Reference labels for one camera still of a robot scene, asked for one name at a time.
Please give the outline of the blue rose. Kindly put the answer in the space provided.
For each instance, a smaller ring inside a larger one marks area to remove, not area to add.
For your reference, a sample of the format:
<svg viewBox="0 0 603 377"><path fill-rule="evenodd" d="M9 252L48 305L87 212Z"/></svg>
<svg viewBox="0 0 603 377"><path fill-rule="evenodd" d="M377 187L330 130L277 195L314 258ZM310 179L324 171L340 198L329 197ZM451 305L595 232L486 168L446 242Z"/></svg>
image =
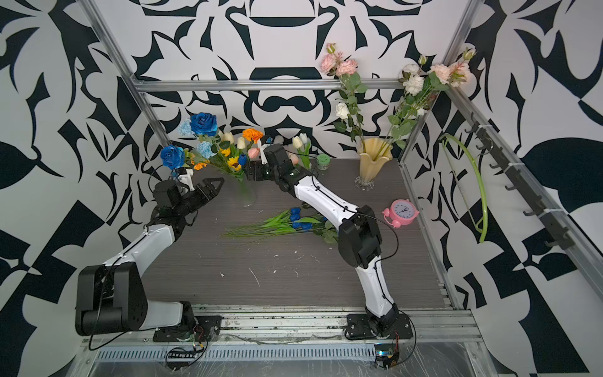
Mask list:
<svg viewBox="0 0 603 377"><path fill-rule="evenodd" d="M337 229L324 216L316 214L312 216L316 220L312 224L312 233L319 236L327 244L337 244L339 242L339 234Z"/></svg>

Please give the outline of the yellow wavy glass vase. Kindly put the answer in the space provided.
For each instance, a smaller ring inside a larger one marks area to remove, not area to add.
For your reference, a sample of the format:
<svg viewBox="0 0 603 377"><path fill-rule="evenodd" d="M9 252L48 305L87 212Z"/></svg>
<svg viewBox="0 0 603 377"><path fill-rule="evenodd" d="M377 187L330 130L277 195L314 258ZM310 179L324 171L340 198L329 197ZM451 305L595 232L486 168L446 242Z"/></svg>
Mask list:
<svg viewBox="0 0 603 377"><path fill-rule="evenodd" d="M374 180L383 166L393 159L392 145L382 138L368 138L356 148L360 157L360 172L355 180L359 189L374 188Z"/></svg>

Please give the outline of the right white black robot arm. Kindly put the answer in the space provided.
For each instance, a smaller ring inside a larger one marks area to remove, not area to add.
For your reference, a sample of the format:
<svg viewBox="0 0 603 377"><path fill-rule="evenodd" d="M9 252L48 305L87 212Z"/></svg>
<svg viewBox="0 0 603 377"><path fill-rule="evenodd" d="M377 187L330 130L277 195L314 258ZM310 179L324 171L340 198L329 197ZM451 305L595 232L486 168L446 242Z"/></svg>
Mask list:
<svg viewBox="0 0 603 377"><path fill-rule="evenodd" d="M382 266L383 238L375 212L358 207L334 194L315 174L291 161L282 145L269 145L263 160L251 160L244 171L252 181L270 180L281 191L309 204L333 224L338 233L338 250L355 268L365 296L368 334L385 337L394 328L400 311L389 293Z"/></svg>

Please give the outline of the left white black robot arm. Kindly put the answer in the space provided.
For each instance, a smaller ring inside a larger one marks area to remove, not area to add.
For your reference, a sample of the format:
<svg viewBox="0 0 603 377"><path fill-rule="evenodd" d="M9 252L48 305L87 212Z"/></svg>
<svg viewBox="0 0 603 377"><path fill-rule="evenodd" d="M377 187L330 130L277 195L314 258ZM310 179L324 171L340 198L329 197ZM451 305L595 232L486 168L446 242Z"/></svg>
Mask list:
<svg viewBox="0 0 603 377"><path fill-rule="evenodd" d="M78 276L75 330L81 336L168 329L191 332L197 325L188 302L148 299L142 277L221 191L222 178L206 178L186 189L175 180L159 182L152 194L155 208L143 233L102 265L84 268Z"/></svg>

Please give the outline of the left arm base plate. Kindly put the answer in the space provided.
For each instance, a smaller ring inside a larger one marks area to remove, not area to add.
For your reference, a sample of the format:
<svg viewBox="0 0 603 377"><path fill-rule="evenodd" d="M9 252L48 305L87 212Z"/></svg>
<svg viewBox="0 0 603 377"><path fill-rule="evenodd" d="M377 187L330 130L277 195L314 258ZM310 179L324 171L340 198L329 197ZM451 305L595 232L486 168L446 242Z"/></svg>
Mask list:
<svg viewBox="0 0 603 377"><path fill-rule="evenodd" d="M178 326L159 328L153 342L206 342L216 339L221 332L221 316L195 316L195 319Z"/></svg>

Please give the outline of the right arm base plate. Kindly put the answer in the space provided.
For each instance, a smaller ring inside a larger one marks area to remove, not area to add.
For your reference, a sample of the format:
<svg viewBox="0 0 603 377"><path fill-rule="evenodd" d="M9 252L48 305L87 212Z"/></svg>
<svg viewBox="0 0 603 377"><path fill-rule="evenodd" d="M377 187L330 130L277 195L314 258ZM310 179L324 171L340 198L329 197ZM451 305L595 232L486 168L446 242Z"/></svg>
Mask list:
<svg viewBox="0 0 603 377"><path fill-rule="evenodd" d="M369 314L350 314L346 317L344 336L348 340L406 340L413 335L410 319L402 313L383 318Z"/></svg>

